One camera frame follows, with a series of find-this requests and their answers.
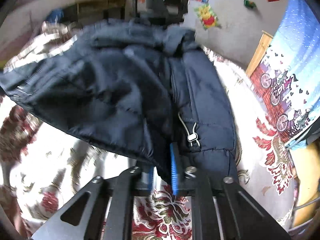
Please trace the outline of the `dark navy padded jacket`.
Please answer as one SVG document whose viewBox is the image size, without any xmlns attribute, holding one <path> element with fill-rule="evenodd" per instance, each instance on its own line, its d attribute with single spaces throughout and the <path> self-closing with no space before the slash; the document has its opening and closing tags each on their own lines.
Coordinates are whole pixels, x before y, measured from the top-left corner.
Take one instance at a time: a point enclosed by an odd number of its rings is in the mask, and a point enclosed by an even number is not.
<svg viewBox="0 0 320 240">
<path fill-rule="evenodd" d="M 214 186 L 236 178 L 236 131 L 218 73 L 190 29 L 103 21 L 60 55 L 1 74 L 5 94 L 89 144 L 171 178 L 170 145 Z"/>
</svg>

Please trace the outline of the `floral white red bedspread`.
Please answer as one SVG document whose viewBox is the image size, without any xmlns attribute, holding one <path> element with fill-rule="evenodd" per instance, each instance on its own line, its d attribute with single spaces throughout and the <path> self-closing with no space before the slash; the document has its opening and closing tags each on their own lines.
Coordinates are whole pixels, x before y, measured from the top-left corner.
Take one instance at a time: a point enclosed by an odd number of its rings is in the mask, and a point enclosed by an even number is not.
<svg viewBox="0 0 320 240">
<path fill-rule="evenodd" d="M 62 54 L 83 29 L 44 23 L 1 71 Z M 237 177 L 214 186 L 181 155 L 184 184 L 173 195 L 151 163 L 89 144 L 44 122 L 1 88 L 1 239 L 289 239 L 291 200 L 263 202 L 237 168 L 247 136 L 231 105 Z M 145 195 L 142 167 L 153 166 Z"/>
</svg>

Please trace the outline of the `Winnie the Pooh poster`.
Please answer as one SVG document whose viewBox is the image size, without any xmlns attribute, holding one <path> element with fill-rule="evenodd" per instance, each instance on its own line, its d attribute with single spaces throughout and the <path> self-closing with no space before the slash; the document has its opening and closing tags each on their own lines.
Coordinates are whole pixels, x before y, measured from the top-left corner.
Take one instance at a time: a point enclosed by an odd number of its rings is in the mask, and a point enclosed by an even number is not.
<svg viewBox="0 0 320 240">
<path fill-rule="evenodd" d="M 212 7 L 208 3 L 196 7 L 194 11 L 197 17 L 200 19 L 204 30 L 207 30 L 211 27 L 221 27 L 216 13 L 212 10 Z"/>
</svg>

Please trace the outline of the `blue printed bicycle curtain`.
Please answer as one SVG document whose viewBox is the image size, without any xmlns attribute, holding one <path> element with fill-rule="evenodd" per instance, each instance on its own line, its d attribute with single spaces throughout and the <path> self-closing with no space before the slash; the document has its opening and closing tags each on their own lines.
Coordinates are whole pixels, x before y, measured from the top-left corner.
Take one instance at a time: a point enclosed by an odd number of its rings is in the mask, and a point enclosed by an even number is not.
<svg viewBox="0 0 320 240">
<path fill-rule="evenodd" d="M 319 118 L 319 21 L 305 0 L 288 1 L 251 81 L 285 145 L 311 130 Z"/>
</svg>

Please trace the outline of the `light wooden cabinet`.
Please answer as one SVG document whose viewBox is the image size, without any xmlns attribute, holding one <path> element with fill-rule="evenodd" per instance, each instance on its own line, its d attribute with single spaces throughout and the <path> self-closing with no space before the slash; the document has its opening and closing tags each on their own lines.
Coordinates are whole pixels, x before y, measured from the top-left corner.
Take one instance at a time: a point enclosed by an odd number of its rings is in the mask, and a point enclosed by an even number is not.
<svg viewBox="0 0 320 240">
<path fill-rule="evenodd" d="M 273 40 L 273 36 L 266 31 L 262 31 L 262 36 L 259 40 L 258 46 L 251 58 L 251 61 L 245 71 L 248 77 L 251 77 L 257 66 L 259 66 L 260 61 L 263 59 L 268 47 Z"/>
</svg>

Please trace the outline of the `black mesh office chair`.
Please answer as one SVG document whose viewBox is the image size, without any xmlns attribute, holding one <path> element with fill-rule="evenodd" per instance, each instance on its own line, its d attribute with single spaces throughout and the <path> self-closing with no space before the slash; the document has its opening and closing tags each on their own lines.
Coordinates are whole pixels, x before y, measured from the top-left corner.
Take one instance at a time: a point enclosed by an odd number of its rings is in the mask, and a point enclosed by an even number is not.
<svg viewBox="0 0 320 240">
<path fill-rule="evenodd" d="M 148 20 L 152 25 L 169 26 L 184 22 L 189 0 L 145 0 L 145 11 L 138 10 L 138 0 L 133 0 L 133 17 Z"/>
</svg>

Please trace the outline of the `wooden desk with shelf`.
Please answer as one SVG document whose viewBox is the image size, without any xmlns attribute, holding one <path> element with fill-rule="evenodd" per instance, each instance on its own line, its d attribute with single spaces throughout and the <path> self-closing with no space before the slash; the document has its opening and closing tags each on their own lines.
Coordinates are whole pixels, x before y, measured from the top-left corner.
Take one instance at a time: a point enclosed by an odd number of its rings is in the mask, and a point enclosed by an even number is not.
<svg viewBox="0 0 320 240">
<path fill-rule="evenodd" d="M 81 19 L 108 19 L 113 15 L 125 19 L 126 0 L 78 0 L 62 8 L 61 22 L 79 22 Z"/>
</svg>

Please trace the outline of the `green hanging pouch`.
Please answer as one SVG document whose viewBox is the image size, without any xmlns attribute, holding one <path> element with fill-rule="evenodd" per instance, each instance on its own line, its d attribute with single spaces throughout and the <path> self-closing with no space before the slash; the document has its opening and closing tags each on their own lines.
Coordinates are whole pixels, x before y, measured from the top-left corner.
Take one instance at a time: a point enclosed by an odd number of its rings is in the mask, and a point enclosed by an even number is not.
<svg viewBox="0 0 320 240">
<path fill-rule="evenodd" d="M 244 0 L 244 6 L 247 9 L 255 9 L 257 6 L 252 0 Z"/>
</svg>

